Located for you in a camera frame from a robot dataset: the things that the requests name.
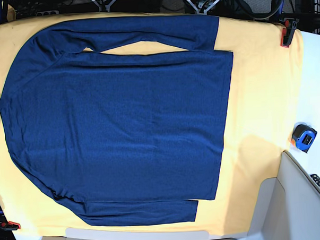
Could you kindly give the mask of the blue long-sleeve shirt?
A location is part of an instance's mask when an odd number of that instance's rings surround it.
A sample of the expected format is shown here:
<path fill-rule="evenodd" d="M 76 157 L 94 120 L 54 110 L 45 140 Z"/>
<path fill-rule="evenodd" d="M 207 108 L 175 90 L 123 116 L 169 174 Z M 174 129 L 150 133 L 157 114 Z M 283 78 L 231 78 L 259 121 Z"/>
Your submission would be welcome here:
<path fill-rule="evenodd" d="M 214 200 L 232 52 L 206 15 L 80 19 L 19 50 L 0 97 L 12 161 L 91 226 L 193 222 Z"/>

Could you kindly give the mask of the yellow table cloth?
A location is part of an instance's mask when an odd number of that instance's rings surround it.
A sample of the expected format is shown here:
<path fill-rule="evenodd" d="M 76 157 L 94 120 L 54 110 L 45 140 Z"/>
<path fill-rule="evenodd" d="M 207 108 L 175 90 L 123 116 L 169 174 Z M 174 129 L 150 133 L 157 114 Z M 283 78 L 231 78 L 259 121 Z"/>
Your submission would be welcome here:
<path fill-rule="evenodd" d="M 22 45 L 36 32 L 67 20 L 114 18 L 116 13 L 39 16 L 0 25 L 0 96 Z M 291 46 L 280 44 L 276 24 L 219 20 L 216 50 L 233 52 L 224 150 L 216 199 L 198 204 L 196 220 L 180 224 L 114 227 L 116 232 L 242 234 L 249 230 L 260 185 L 275 177 L 281 152 L 295 124 L 306 44 L 298 31 Z M 10 159 L 0 117 L 0 205 L 20 235 L 63 236 L 89 229 L 72 211 L 41 193 Z"/>

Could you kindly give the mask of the blue tape measure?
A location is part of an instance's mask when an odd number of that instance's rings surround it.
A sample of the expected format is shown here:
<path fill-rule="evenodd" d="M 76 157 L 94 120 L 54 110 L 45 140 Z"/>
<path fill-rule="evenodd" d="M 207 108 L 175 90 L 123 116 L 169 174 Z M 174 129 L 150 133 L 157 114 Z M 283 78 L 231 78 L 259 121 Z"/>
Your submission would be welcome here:
<path fill-rule="evenodd" d="M 305 153 L 308 152 L 310 147 L 312 146 L 317 135 L 317 131 L 304 124 L 298 124 L 293 131 L 291 137 L 291 144 L 298 150 L 303 151 Z"/>

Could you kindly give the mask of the white cardboard box right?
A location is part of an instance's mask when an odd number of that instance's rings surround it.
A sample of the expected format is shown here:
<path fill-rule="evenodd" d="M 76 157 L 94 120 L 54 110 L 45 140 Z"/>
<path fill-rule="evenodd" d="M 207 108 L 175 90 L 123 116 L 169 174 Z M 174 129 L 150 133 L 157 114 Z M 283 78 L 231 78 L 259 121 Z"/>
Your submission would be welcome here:
<path fill-rule="evenodd" d="M 320 188 L 289 152 L 262 183 L 250 230 L 237 240 L 320 240 Z"/>

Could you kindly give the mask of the red clamp top right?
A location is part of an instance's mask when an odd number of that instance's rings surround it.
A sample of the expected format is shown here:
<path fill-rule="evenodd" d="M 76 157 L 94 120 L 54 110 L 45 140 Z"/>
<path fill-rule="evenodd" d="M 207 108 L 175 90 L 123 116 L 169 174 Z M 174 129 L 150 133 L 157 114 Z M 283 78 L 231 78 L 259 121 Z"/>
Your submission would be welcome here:
<path fill-rule="evenodd" d="M 286 19 L 284 22 L 284 28 L 282 29 L 282 37 L 280 45 L 284 48 L 289 48 L 293 37 L 295 35 L 295 30 L 297 29 L 297 21 L 295 19 Z"/>

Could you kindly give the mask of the red clamp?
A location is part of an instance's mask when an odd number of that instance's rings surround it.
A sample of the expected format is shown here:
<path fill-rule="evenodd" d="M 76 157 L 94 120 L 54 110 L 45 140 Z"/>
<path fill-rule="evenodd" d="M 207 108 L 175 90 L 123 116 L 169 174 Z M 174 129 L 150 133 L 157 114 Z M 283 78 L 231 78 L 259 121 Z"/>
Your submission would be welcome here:
<path fill-rule="evenodd" d="M 295 35 L 295 30 L 297 29 L 297 21 L 295 19 L 286 19 L 284 22 L 284 28 L 282 29 L 282 37 L 280 45 L 284 48 L 289 48 L 293 37 Z"/>
<path fill-rule="evenodd" d="M 13 231 L 21 229 L 21 225 L 12 221 L 9 222 L 2 222 L 0 224 L 1 229 L 4 231 Z"/>

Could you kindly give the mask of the red clamp bottom left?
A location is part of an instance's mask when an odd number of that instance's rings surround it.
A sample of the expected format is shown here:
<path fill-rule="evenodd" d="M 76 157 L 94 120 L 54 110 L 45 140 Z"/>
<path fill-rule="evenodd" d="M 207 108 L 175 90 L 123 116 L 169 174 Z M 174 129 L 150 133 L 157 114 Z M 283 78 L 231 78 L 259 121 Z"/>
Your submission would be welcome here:
<path fill-rule="evenodd" d="M 21 225 L 12 221 L 9 222 L 2 222 L 0 224 L 1 229 L 4 231 L 13 231 L 21 229 Z"/>

